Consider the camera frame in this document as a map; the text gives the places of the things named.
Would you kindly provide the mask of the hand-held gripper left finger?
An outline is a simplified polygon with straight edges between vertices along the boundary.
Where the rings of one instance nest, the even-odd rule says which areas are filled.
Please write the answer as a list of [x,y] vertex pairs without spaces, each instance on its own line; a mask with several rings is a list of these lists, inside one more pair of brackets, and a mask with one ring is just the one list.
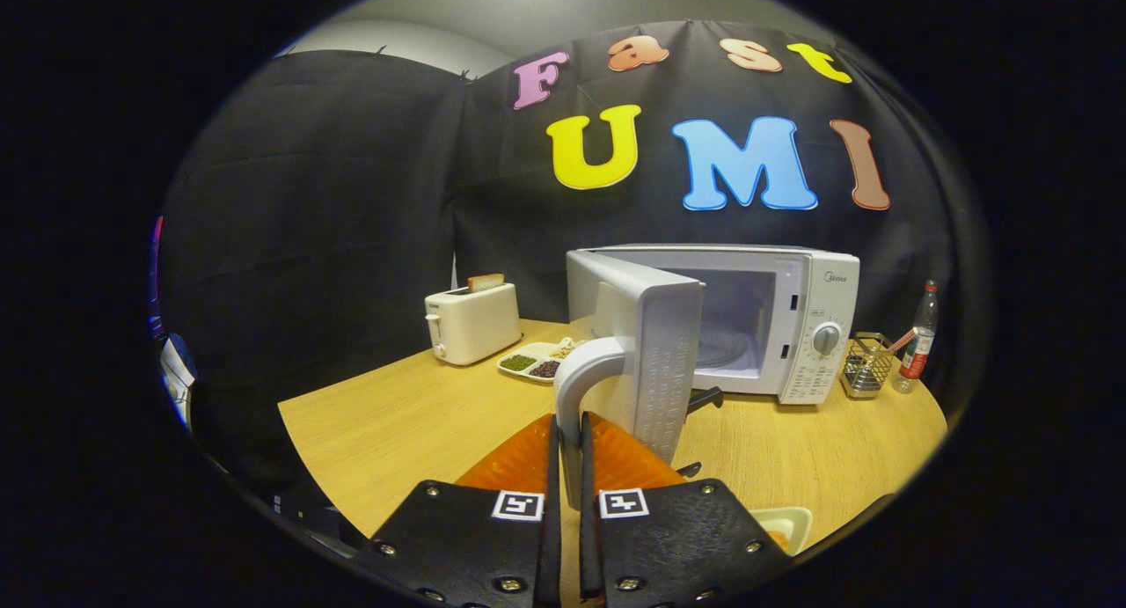
[[558,607],[558,424],[526,424],[453,483],[423,480],[365,547],[382,582],[446,607]]

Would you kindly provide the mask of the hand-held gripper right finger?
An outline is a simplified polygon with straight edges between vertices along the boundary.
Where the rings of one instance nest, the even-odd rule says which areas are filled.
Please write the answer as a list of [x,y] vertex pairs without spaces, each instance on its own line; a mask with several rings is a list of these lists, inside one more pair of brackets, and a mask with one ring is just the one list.
[[581,419],[581,597],[604,607],[727,607],[793,556],[716,479],[596,488],[595,419]]

